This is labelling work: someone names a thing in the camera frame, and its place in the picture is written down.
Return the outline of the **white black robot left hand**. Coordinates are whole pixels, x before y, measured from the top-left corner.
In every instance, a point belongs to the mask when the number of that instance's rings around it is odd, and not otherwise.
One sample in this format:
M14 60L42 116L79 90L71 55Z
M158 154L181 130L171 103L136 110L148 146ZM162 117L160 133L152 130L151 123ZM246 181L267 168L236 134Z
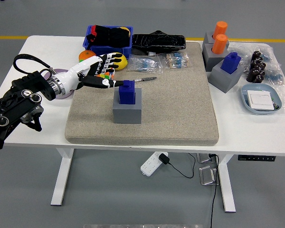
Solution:
M76 64L67 72L52 76L53 83L57 86L56 93L66 95L72 90L77 90L81 85L104 89L122 86L123 81L98 76L106 72L114 72L118 68L117 63L121 62L122 56L121 53L93 56Z

